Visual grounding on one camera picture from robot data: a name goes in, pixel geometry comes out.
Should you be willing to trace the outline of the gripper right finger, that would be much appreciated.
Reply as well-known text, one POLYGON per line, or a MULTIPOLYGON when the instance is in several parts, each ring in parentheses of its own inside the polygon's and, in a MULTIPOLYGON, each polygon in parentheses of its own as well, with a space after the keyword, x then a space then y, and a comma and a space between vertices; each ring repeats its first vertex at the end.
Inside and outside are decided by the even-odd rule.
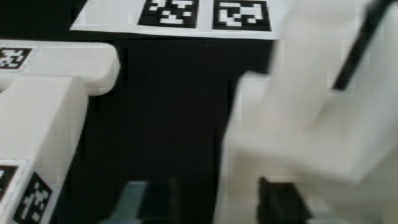
POLYGON ((319 224, 329 217, 310 207, 297 185, 258 179, 258 224, 319 224))

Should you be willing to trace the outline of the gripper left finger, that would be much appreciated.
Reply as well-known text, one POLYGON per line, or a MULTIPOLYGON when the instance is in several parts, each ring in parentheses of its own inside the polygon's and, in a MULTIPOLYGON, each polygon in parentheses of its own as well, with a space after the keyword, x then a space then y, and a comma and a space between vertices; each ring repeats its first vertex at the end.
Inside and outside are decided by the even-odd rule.
POLYGON ((173 184, 130 181, 112 215, 98 224, 176 224, 173 184))

